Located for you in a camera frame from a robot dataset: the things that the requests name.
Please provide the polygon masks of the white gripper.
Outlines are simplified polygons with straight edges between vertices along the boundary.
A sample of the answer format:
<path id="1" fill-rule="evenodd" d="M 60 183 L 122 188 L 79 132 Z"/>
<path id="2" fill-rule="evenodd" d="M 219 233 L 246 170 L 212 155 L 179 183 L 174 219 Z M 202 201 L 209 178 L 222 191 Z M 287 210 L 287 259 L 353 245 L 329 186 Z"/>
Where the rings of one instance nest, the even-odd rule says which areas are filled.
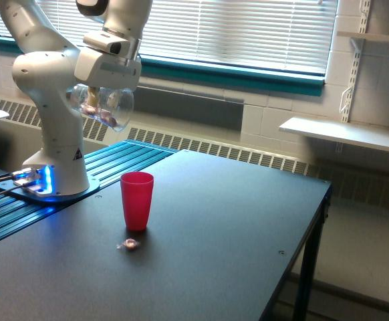
<path id="1" fill-rule="evenodd" d="M 88 86 L 86 104 L 97 108 L 99 88 L 135 90 L 141 70 L 140 58 L 127 60 L 85 47 L 78 56 L 74 76 Z"/>

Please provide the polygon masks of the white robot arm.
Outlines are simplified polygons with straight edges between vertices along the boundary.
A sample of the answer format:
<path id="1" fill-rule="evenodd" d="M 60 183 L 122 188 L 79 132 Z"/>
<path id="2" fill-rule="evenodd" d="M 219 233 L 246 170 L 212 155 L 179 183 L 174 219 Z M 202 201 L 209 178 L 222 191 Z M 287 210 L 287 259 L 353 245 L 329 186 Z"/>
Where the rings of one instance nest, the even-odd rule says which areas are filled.
<path id="1" fill-rule="evenodd" d="M 41 118 L 42 148 L 23 164 L 33 177 L 17 179 L 42 199 L 77 195 L 90 188 L 84 160 L 82 113 L 67 95 L 85 94 L 99 120 L 115 125 L 101 102 L 131 96 L 141 74 L 137 56 L 150 1 L 78 1 L 78 11 L 102 24 L 78 48 L 51 23 L 35 1 L 0 1 L 0 16 L 22 53 L 12 68 L 18 88 Z"/>

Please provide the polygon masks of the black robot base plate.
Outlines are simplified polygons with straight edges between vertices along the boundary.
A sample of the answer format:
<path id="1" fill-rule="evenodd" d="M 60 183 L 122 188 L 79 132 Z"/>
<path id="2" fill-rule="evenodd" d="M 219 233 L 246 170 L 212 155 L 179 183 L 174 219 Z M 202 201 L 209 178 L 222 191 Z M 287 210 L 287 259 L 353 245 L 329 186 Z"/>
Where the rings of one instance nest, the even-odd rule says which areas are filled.
<path id="1" fill-rule="evenodd" d="M 81 199 L 89 197 L 90 195 L 100 190 L 99 179 L 93 177 L 92 175 L 88 175 L 88 180 L 90 184 L 88 189 L 74 195 L 39 196 L 36 195 L 35 193 L 28 192 L 24 189 L 16 189 L 14 191 L 10 191 L 9 195 L 11 197 L 15 197 L 16 199 L 24 200 L 30 203 L 39 203 L 39 204 L 48 204 L 48 205 L 75 203 Z"/>

